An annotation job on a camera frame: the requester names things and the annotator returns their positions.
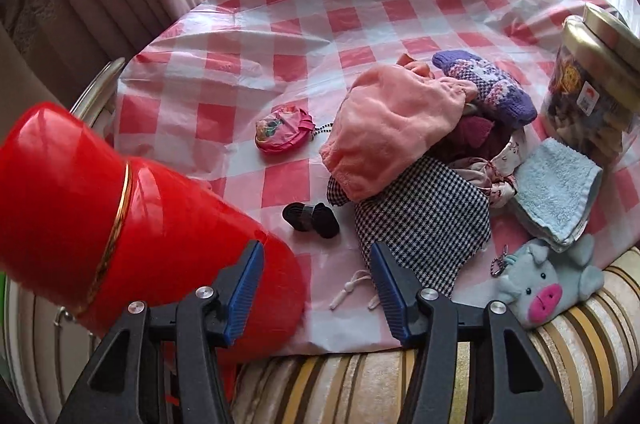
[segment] jar label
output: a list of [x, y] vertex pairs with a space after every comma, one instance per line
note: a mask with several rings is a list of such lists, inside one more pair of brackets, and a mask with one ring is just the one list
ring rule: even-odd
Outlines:
[[596, 91], [596, 89], [591, 86], [587, 81], [584, 81], [584, 85], [582, 86], [582, 90], [580, 95], [578, 95], [578, 100], [576, 104], [578, 108], [580, 108], [587, 117], [591, 115], [593, 108], [596, 105], [596, 102], [600, 98], [600, 94]]

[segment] blue washcloth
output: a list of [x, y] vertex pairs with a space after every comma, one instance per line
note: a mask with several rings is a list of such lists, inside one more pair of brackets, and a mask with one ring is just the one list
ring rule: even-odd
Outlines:
[[562, 252], [580, 237], [600, 189], [602, 169], [584, 155], [548, 138], [516, 170], [511, 204], [534, 237]]

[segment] pink checkered tablecloth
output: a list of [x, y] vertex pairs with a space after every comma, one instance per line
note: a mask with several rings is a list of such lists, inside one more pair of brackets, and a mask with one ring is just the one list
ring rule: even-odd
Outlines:
[[[335, 311], [335, 295], [363, 268], [353, 210], [335, 210], [340, 236], [296, 233], [282, 219], [292, 201], [326, 201], [328, 172], [318, 149], [326, 134], [295, 152], [265, 156], [255, 121], [282, 104], [331, 122], [354, 78], [402, 52], [431, 60], [463, 48], [510, 71], [540, 106], [560, 42], [562, 20], [602, 0], [210, 0], [133, 58], [118, 86], [114, 145], [201, 181], [282, 237], [300, 260], [310, 290], [304, 323], [286, 353], [350, 352], [397, 346], [374, 294], [358, 286]], [[534, 147], [545, 137], [526, 128]], [[640, 146], [603, 185], [588, 232], [606, 266], [640, 237]], [[492, 298], [491, 260], [528, 239], [509, 213], [492, 216], [494, 237], [463, 268], [454, 299]]]

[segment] metal screw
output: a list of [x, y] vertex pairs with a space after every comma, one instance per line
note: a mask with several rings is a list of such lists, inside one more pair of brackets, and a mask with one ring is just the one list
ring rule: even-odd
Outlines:
[[434, 289], [422, 289], [420, 291], [420, 297], [427, 301], [434, 301], [435, 299], [438, 299], [438, 291]]
[[129, 304], [129, 312], [131, 314], [140, 314], [145, 309], [144, 301], [134, 301]]
[[505, 305], [502, 301], [492, 301], [489, 305], [489, 309], [494, 314], [504, 314], [507, 311], [507, 305]]
[[209, 286], [200, 287], [196, 290], [196, 296], [200, 299], [207, 299], [213, 295], [213, 289]]
[[66, 309], [66, 307], [58, 308], [58, 312], [56, 312], [56, 317], [53, 320], [53, 324], [57, 327], [62, 326], [60, 323], [64, 319], [67, 322], [75, 323], [76, 318]]

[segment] jar lid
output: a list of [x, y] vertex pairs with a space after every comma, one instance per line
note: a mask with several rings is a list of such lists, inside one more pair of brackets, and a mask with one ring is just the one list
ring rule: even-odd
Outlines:
[[584, 4], [584, 24], [629, 66], [640, 71], [640, 39], [619, 19], [591, 3]]
[[562, 43], [610, 96], [640, 113], [640, 74], [607, 48], [580, 17], [569, 16], [564, 20]]

